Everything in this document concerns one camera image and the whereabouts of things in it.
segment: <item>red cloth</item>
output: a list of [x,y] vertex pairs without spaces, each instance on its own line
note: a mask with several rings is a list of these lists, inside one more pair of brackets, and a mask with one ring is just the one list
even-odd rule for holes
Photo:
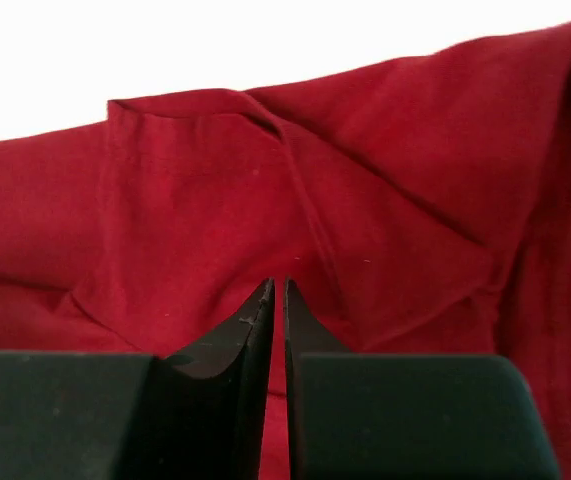
[[0,142],[0,348],[166,355],[268,276],[354,349],[511,358],[571,480],[571,23]]

